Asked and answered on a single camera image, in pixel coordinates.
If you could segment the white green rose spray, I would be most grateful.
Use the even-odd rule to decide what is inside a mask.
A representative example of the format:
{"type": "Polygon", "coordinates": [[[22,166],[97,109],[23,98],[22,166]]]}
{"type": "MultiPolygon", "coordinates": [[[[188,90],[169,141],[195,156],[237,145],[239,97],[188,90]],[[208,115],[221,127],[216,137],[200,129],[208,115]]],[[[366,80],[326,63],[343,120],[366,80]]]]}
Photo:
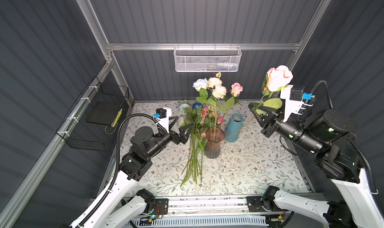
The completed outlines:
{"type": "Polygon", "coordinates": [[[191,125],[189,131],[190,134],[190,148],[189,148],[189,157],[186,164],[186,167],[184,168],[183,172],[185,172],[185,177],[182,181],[181,186],[183,186],[187,181],[192,178],[195,182],[197,179],[197,145],[196,145],[196,119],[197,114],[193,108],[187,104],[183,103],[181,105],[182,111],[183,111],[183,117],[184,121],[182,125],[191,125]]]}

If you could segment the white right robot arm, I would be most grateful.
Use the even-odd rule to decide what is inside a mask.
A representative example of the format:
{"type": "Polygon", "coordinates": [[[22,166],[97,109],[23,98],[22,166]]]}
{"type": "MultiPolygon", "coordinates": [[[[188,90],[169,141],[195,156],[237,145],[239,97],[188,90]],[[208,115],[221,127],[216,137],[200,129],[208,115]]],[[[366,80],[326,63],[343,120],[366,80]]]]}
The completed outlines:
{"type": "Polygon", "coordinates": [[[317,201],[269,186],[259,203],[267,212],[290,211],[322,223],[328,228],[381,228],[384,208],[379,199],[372,168],[355,139],[359,129],[333,106],[327,95],[328,109],[309,112],[305,120],[294,121],[291,114],[310,111],[315,91],[325,81],[318,81],[308,93],[288,85],[281,90],[283,108],[270,108],[266,102],[250,103],[249,109],[262,127],[262,134],[277,133],[286,140],[316,155],[315,164],[336,185],[343,201],[317,201]]]}

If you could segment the small pink rose stem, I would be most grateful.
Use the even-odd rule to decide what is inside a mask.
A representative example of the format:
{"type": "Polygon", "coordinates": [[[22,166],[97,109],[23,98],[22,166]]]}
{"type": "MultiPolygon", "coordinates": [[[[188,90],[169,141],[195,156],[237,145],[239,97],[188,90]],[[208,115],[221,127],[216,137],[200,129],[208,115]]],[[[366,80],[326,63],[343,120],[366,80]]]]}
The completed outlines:
{"type": "Polygon", "coordinates": [[[226,114],[232,109],[232,107],[238,102],[237,98],[240,95],[240,93],[243,91],[243,87],[240,85],[240,83],[233,83],[231,85],[230,89],[230,97],[227,97],[227,88],[222,85],[222,83],[217,83],[214,85],[214,88],[212,90],[212,95],[215,98],[217,102],[217,109],[216,112],[221,112],[221,116],[216,115],[216,122],[218,125],[218,128],[221,127],[221,124],[223,123],[224,117],[226,114]]]}

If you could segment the large pink rose stem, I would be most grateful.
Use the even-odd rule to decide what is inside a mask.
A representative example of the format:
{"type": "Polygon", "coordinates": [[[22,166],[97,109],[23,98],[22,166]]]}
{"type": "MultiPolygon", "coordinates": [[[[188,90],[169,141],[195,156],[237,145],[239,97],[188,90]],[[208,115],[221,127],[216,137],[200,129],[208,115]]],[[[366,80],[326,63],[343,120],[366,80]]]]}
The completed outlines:
{"type": "Polygon", "coordinates": [[[272,95],[288,85],[293,79],[293,74],[286,66],[278,66],[267,71],[262,85],[263,98],[259,104],[262,106],[279,109],[283,106],[280,98],[272,98],[272,95]]]}

